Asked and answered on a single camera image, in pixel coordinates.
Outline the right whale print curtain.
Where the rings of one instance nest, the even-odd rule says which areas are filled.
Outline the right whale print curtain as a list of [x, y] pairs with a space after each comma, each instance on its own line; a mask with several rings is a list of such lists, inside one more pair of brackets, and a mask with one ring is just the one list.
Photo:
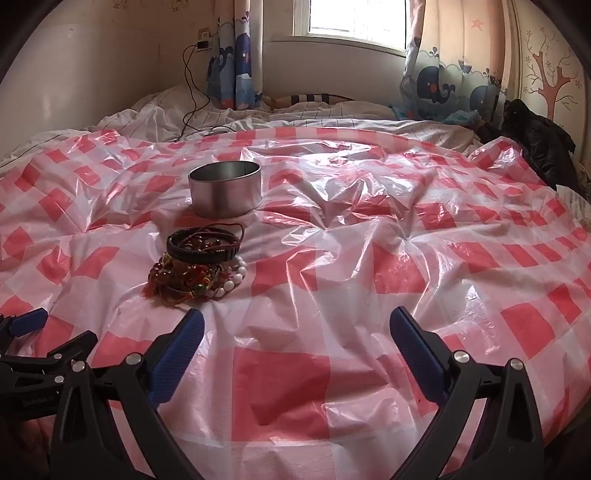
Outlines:
[[407, 1], [401, 119], [498, 127], [506, 100], [504, 1]]

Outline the white striped duvet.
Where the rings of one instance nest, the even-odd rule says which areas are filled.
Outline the white striped duvet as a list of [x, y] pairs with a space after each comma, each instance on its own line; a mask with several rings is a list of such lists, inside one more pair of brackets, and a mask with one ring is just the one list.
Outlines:
[[434, 121], [404, 119], [393, 108], [365, 101], [335, 105], [300, 103], [271, 110], [263, 103], [256, 109], [218, 109], [197, 91], [176, 86], [148, 95], [133, 106], [104, 117], [98, 124], [78, 130], [65, 129], [38, 133], [19, 144], [1, 159], [1, 173], [28, 161], [51, 142], [99, 130], [114, 130], [127, 138], [152, 143], [172, 142], [179, 136], [200, 139], [209, 134], [253, 129], [328, 127], [375, 130], [430, 142], [436, 146], [470, 154], [481, 146], [476, 133], [464, 126]]

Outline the red white checkered plastic sheet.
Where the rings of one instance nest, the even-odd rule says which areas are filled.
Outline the red white checkered plastic sheet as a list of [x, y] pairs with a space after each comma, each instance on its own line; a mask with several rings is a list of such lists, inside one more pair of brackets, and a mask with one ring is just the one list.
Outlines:
[[67, 132], [1, 177], [1, 310], [42, 307], [42, 356], [86, 330], [90, 361], [183, 317], [145, 293], [188, 175], [252, 161], [245, 279], [202, 304], [204, 341], [160, 413], [208, 479], [386, 479], [435, 413], [389, 332], [404, 306], [479, 362], [519, 358], [543, 433], [590, 395], [590, 236], [513, 142], [470, 155], [399, 135], [284, 127], [179, 143]]

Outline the wall charger plug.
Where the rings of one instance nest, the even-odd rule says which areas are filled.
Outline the wall charger plug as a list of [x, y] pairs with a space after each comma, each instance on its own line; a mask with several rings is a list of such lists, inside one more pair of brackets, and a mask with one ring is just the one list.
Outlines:
[[212, 44], [211, 30], [209, 28], [200, 28], [200, 30], [197, 31], [197, 42], [195, 42], [197, 51], [211, 50]]

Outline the striped pillow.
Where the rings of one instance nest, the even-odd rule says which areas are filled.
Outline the striped pillow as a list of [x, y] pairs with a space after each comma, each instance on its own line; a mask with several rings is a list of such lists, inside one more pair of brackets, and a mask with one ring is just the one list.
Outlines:
[[263, 103], [269, 106], [271, 110], [284, 109], [300, 103], [322, 103], [327, 105], [335, 105], [348, 101], [351, 101], [351, 98], [341, 95], [331, 95], [328, 93], [294, 94], [277, 98], [263, 95]]

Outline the window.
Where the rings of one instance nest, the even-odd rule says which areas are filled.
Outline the window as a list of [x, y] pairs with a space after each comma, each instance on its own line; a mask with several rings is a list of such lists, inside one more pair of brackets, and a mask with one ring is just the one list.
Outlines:
[[294, 35], [342, 39], [403, 52], [404, 0], [294, 1]]

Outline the round silver metal tin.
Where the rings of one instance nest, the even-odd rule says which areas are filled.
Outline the round silver metal tin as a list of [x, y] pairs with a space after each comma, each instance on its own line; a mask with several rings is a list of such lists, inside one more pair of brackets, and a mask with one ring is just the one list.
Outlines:
[[202, 218], [237, 218], [263, 200], [262, 167], [252, 161], [209, 163], [192, 170], [188, 182], [192, 209]]

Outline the whale print curtain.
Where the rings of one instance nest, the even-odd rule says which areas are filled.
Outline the whale print curtain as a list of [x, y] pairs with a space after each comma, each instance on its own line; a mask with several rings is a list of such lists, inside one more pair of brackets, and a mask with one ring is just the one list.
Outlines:
[[207, 95], [221, 109], [257, 108], [263, 103], [263, 1], [215, 1], [213, 12]]
[[498, 127], [506, 100], [504, 1], [407, 1], [401, 119]]

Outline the black jacket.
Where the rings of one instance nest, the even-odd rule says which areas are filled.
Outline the black jacket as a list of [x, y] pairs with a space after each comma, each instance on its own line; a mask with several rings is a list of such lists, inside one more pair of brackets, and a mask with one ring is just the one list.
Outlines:
[[529, 166], [548, 186], [565, 186], [582, 194], [571, 155], [576, 145], [571, 136], [551, 120], [531, 111], [521, 100], [505, 103], [501, 128], [481, 121], [476, 133], [482, 143], [501, 136], [518, 143]]

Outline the left whale print curtain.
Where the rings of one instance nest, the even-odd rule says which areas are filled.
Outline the left whale print curtain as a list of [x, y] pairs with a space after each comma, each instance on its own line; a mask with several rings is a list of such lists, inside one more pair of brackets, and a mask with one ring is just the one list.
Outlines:
[[263, 1], [215, 1], [213, 12], [207, 95], [221, 109], [257, 108], [263, 103]]

